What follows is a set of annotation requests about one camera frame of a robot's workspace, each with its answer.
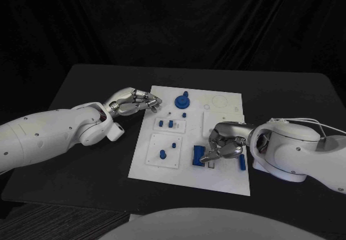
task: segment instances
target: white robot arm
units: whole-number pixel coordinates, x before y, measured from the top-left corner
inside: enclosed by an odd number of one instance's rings
[[[114,118],[145,109],[158,112],[162,99],[129,87],[104,104],[86,103],[28,115],[0,125],[0,173],[64,154],[77,143],[90,146],[125,133]]]
[[[213,151],[201,158],[202,163],[237,158],[249,146],[257,164],[276,177],[303,182],[309,175],[332,190],[346,193],[346,136],[322,137],[311,127],[285,119],[272,119],[260,127],[221,122],[210,145]]]

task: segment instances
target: black table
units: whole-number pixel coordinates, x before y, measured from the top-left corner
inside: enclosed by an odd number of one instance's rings
[[[329,78],[319,73],[80,64],[51,109],[103,103],[117,90],[130,86],[151,91],[152,85],[243,93],[246,120],[256,125],[273,117],[311,117],[345,129],[346,109]],[[221,208],[266,216],[312,232],[346,233],[346,195],[312,177],[293,183],[250,167],[251,196],[129,178],[143,116],[140,112],[116,119],[126,129],[117,142],[106,138],[90,147],[78,144],[64,155],[18,168],[2,198],[133,214],[182,207]]]

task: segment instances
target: blue object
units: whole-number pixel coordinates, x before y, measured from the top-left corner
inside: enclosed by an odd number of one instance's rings
[[[247,170],[246,156],[244,156],[244,154],[240,155],[240,169],[241,169],[243,171]]]
[[[184,95],[175,99],[175,106],[179,109],[187,109],[191,105],[189,93],[185,91]]]
[[[168,157],[165,150],[161,151],[161,159],[165,159]]]
[[[201,162],[201,158],[205,155],[205,150],[207,148],[204,146],[194,146],[194,161],[192,161],[192,165],[195,166],[205,166],[205,163]]]

